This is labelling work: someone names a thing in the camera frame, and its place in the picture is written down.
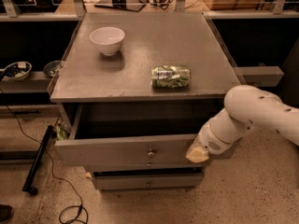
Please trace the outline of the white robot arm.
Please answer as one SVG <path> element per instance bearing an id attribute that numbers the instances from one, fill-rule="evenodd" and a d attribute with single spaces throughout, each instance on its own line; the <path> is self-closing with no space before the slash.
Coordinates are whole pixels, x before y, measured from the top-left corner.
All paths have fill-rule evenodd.
<path id="1" fill-rule="evenodd" d="M 274 130 L 299 145 L 299 109 L 285 105 L 275 94 L 249 85 L 230 89 L 224 108 L 206 122 L 186 153 L 194 163 L 220 155 L 258 128 Z"/>

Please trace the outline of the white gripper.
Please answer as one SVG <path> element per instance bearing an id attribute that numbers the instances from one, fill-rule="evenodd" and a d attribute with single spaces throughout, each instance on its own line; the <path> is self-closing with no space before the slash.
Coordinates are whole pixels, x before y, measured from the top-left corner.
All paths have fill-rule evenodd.
<path id="1" fill-rule="evenodd" d="M 220 155 L 232 146 L 232 143 L 222 142 L 213 132 L 208 123 L 200 130 L 186 152 L 186 158 L 194 163 L 200 163 L 209 159 L 208 154 Z"/>

